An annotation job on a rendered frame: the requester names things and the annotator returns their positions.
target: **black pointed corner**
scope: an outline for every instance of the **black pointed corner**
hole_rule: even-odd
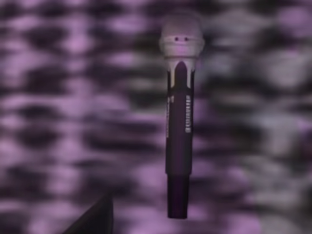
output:
[[[63,234],[112,234],[114,222],[113,198],[103,196]]]

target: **silver microphone head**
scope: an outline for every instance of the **silver microphone head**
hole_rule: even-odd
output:
[[[159,45],[168,59],[198,58],[205,45],[199,17],[188,11],[169,15],[165,18]]]

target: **microphone base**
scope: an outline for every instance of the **microphone base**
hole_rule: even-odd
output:
[[[189,175],[169,175],[167,187],[168,218],[187,219]]]

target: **microphone body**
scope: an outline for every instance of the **microphone body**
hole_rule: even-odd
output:
[[[204,40],[195,15],[167,17],[160,48],[167,61],[166,174],[168,217],[187,218],[192,173],[194,75]]]

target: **purple and black patterned backdrop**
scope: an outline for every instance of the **purple and black patterned backdrop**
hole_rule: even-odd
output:
[[[166,215],[161,19],[203,16],[189,219]],[[312,231],[308,0],[1,0],[0,234]]]

